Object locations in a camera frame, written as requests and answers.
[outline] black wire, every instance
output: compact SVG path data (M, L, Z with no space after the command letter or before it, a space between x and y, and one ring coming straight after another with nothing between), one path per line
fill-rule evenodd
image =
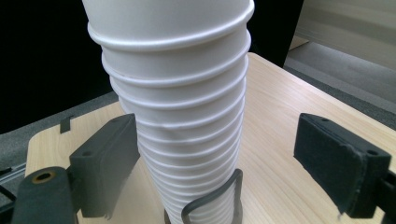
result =
M13 193L11 193L8 189L5 189L3 186L0 185L0 192L8 197L12 202L17 200L17 197Z

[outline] wood grain surface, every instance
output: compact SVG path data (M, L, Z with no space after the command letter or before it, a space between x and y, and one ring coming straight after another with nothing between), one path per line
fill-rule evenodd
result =
M300 113L331 119L385 149L396 171L396 132L303 82L260 56L249 54L247 103L238 167L244 171L243 223L380 223L340 216L332 200L293 158ZM71 131L59 125L35 135L28 150L26 174L69 165L68 156L108 120L122 115L119 103L71 120ZM163 206L143 161L133 170L114 217L82 218L80 223L163 223Z

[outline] white paper cup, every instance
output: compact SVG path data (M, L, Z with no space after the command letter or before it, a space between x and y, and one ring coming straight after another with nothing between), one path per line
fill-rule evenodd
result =
M126 111L136 114L141 122L189 124L211 119L218 111L238 102L245 96L246 80L242 79L230 90L220 96L205 99L204 101L180 102L174 105L150 104L146 102L133 102L123 94L122 90L114 88L119 95L120 102Z
M102 62L111 76L127 79L131 84L186 85L229 70L240 62L249 47L250 35L246 26L240 26L229 35L182 49L142 53L102 47Z
M229 34L248 22L254 8L252 0L82 2L96 43L138 51L173 49Z
M134 83L131 78L118 77L115 74L110 77L110 81L114 89L122 90L134 102L173 105L178 102L202 101L205 98L210 99L216 95L221 95L222 92L227 91L242 79L247 69L248 59L245 57L244 60L237 61L237 64L232 69L226 70L212 78L189 84L180 84L180 81L177 80L172 83L166 79L169 82L169 86L148 87L140 83Z
M172 150L174 146L186 146L195 143L204 143L225 134L233 128L237 120L243 117L245 98L224 108L211 119L193 124L147 123L137 121L139 137L153 144L161 144L166 149Z
M139 147L144 148L144 152L151 159L169 165L170 169L173 166L176 167L175 169L179 169L179 166L183 166L186 168L186 172L202 168L210 169L209 167L212 164L216 165L215 163L217 163L224 154L231 153L231 148L237 144L241 131L240 129L236 129L234 134L227 136L222 142L214 147L205 148L204 150L200 150L199 145L191 145L189 147L180 148L175 152L168 152L161 150L161 148L148 146L148 144L145 144L143 141L139 142Z
M82 0L91 38L172 224L220 187L238 158L253 0ZM230 188L191 214L229 224Z

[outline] cup rim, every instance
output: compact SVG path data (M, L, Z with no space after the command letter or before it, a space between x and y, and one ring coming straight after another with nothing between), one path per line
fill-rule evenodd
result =
M136 123L138 125L144 125L147 127L151 128L157 128L157 127L162 127L163 129L169 129L169 130L183 130L183 129L191 129L191 128L196 128L196 127L201 127L204 126L208 123L214 122L217 119L220 119L224 116L226 116L231 110L233 110L234 107L236 107L239 103L243 103L245 99L245 91L246 91L246 85L244 85L243 90L239 94L239 96L233 101L233 103L227 107L225 107L224 110L220 111L219 113L212 115L210 117L204 118L204 119L198 119L198 120L192 120L188 122L180 122L180 123L153 123L150 121L142 120L141 118L136 116ZM126 112L129 110L126 108L126 105L124 104L123 101L120 101L120 106L122 109Z
M206 193L208 193L208 192L213 191L214 189L219 188L222 184L224 184L224 183L220 182L220 183L216 184L214 187L206 188L207 185L210 185L210 184L212 184L212 183L214 183L214 182L217 182L217 181L221 178L221 176L218 176L217 178L214 178L214 179L212 179L212 180L209 181L209 182L202 183L202 184L198 184L198 185L195 185L194 187L191 187L191 186L183 186L183 185L179 185L179 184L175 184L175 183L166 182L166 181L164 181L163 179L158 178L158 175L152 173L151 170L150 170L150 173L151 173L153 176L156 176L156 178L159 179L159 180L160 180L162 183L164 183L166 186L170 186L171 188L175 188L175 189L177 189L179 192L183 192L183 193L187 193L187 192L186 192L186 189L188 189L188 190L198 189L198 190L200 190L201 192L206 192ZM232 173L229 173L229 174L226 176L226 179L229 179L229 178L231 177L231 175L232 175Z
M133 51L158 51L168 49L181 49L201 43L205 43L212 39L216 39L231 33L237 27L248 23L248 20L252 17L254 12L253 0L248 1L248 5L240 15L236 16L234 20L222 24L219 27L208 29L205 32L198 34L183 35L176 38L165 38L149 41L141 40L122 40L117 38L106 37L97 34L92 28L91 24L88 23L88 33L91 39L99 45L107 48L119 49L119 50L133 50Z
M139 141L138 144L142 145L144 149L150 151L151 153L154 153L161 157L178 158L180 160L190 159L192 157L197 159L210 155L211 153L213 153L213 151L216 151L219 147L223 147L224 145L226 145L227 143L231 142L234 139L232 145L230 146L232 147L234 144L236 144L237 140L241 137L241 135L242 135L242 122L238 124L237 128L235 129L234 132L230 134L230 136L227 136L226 140L222 141L220 144L216 145L215 147L211 147L200 152L186 153L182 155L179 155L177 153L166 153L166 152L158 151L156 149L148 147L146 144L142 143L141 141Z
M244 85L246 85L246 81L244 78L246 77L246 71L248 70L248 67L246 66L244 68L244 71L241 72L241 74L233 80L231 83L228 83L228 85L224 86L223 88L219 88L215 92L211 92L210 94L204 95L203 97L200 98L195 98L189 101L183 101L183 102L175 102L175 103L159 103L159 102L144 102L144 101L139 101L136 99L131 99L125 97L125 95L129 95L126 93L122 88L119 87L119 85L113 81L111 81L111 85L113 87L113 91L121 97L123 100L127 101L128 103L131 103L133 105L138 105L141 107L145 108L150 108L150 109L158 109L158 110L175 110L175 109L186 109L186 108L191 108L195 107L198 105L204 105L211 103L213 101L218 100L222 96L228 94L231 91L234 91L234 89L238 88L238 85L241 85L242 82L244 82Z
M162 175L162 176L166 176L166 178L169 178L169 179L173 179L173 180L176 180L176 181L186 181L186 180L195 181L197 179L206 178L208 176L213 175L217 170L219 170L220 168L225 166L225 164L227 164L229 161L232 162L232 165L230 167L233 167L233 165L236 164L236 162L238 160L238 154L239 154L239 148L237 150L235 150L233 152L233 155L226 162L224 162L222 165L218 166L217 168L211 170L208 173L201 174L201 175L195 175L195 176L174 176L174 175L169 175L167 173L164 173L164 172L160 171L159 169L157 169L153 165L151 165L150 162L146 162L146 165L147 165L147 167L150 167L151 173L153 173L152 171L154 171L155 173L157 173L159 175Z
M228 71L230 68L236 66L238 62L244 58L245 63L248 65L248 56L246 53L250 48L250 34L247 31L247 41L245 46L230 60L225 63L217 66L215 68L211 68L210 70L206 70L201 73L196 73L192 75L188 75L185 77L173 77L173 78L160 78L160 79L143 79L136 77L128 77L127 75L122 74L116 69L112 68L111 65L107 62L106 56L102 53L102 65L106 72L116 80L121 82L125 82L128 84L132 84L139 87L148 87L148 88L170 88L170 87L178 87L190 85L196 82L204 81L210 79L212 77L218 76L221 73Z
M220 183L218 183L216 186L213 186L213 187L211 187L211 188L208 188L208 189L205 189L205 190L198 190L198 192L194 192L194 193L191 193L191 192L184 192L184 191L180 191L180 190L178 190L178 191L174 191L173 189L166 189L166 191L169 191L171 194L173 194L174 196L175 195L179 195L180 197L200 197L201 195L205 195L205 194L207 194L207 193L210 193L210 192L212 192L213 190L215 190L215 189L218 189L220 186L222 186L224 183L222 183L222 182L220 182Z
M205 161L203 163L199 163L199 164L195 164L192 166L182 166L182 165L171 165L171 164L167 164L164 163L162 161L158 161L154 158L152 158L146 150L141 150L141 153L144 154L146 156L146 160L150 160L150 162L154 162L160 166L165 167L166 169L171 169L171 170L177 170L177 169L183 169L185 171L189 171L189 170L196 170L196 169L202 169L205 168L205 166L210 166L213 165L213 163L216 163L216 161L220 160L221 157L224 157L225 155L227 155L228 153L230 153L232 150L237 150L239 144L240 144L240 136L242 135L242 130L240 130L238 132L238 136L236 137L236 139L233 140L232 144L226 149L224 150L220 155L218 155L216 158L210 160L210 161Z
M178 146L178 147L188 146L191 144L195 145L195 144L210 141L210 140L214 139L215 137L226 133L228 128L230 126L234 125L237 121L238 121L238 123L243 124L243 120L244 120L244 107L241 106L240 110L238 111L236 116L233 118L233 120L231 122L229 122L226 126L224 126L222 129L215 131L213 133L207 134L205 136L190 139L190 141L188 143L186 143L186 141L184 141L184 140L176 140L176 141L163 140L163 139L151 137L151 136L146 135L145 133L141 133L139 131L137 131L137 134L138 134L139 138L144 138L145 140L149 140L150 142L154 142L155 144L163 144L163 145L167 145L167 146Z

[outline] black background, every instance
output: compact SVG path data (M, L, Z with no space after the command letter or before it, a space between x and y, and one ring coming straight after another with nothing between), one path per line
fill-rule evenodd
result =
M283 66L303 0L256 0L250 51ZM80 0L0 1L0 133L111 90Z

